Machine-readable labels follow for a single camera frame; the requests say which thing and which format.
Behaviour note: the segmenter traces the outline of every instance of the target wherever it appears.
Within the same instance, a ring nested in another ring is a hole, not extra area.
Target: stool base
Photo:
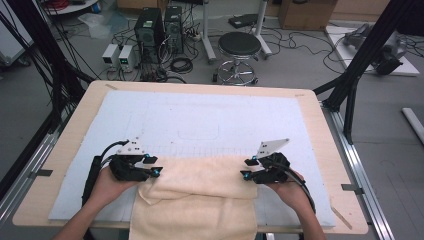
[[[258,82],[253,68],[246,62],[238,59],[226,61],[221,64],[217,74],[223,85],[245,86]]]

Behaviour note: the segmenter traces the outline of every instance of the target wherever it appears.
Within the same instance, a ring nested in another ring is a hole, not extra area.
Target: stool
[[[222,84],[229,85],[245,86],[258,82],[255,71],[244,61],[251,58],[258,60],[261,43],[254,35],[244,32],[226,33],[219,39],[218,48],[222,54],[233,60],[221,64],[214,76],[214,82],[217,77]]]

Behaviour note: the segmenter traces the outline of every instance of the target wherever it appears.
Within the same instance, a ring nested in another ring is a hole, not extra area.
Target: wooden table
[[[366,220],[354,192],[343,191],[341,188],[341,184],[350,184],[351,182],[319,102],[311,90],[115,81],[96,81],[90,85],[43,166],[43,169],[53,170],[52,175],[50,177],[39,176],[35,179],[13,217],[14,224],[19,226],[64,225],[63,221],[48,220],[48,215],[59,193],[66,171],[78,152],[104,96],[113,90],[296,98],[336,218],[336,226],[324,231],[340,234],[365,234],[368,232]],[[128,229],[129,223],[96,222],[93,226]],[[258,231],[290,233],[299,231],[299,229],[258,226]]]

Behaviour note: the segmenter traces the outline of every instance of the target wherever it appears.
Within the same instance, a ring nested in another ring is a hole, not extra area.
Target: power supply
[[[124,72],[132,72],[136,65],[134,48],[132,45],[124,45],[121,54],[119,54],[119,62]]]
[[[119,69],[119,46],[118,44],[109,44],[103,53],[103,62],[109,67],[109,71],[117,71]]]

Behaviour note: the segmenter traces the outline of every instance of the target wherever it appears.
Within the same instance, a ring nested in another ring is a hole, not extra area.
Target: beige towel
[[[243,180],[247,157],[160,157],[161,176],[140,184],[130,239],[254,239],[257,188]]]

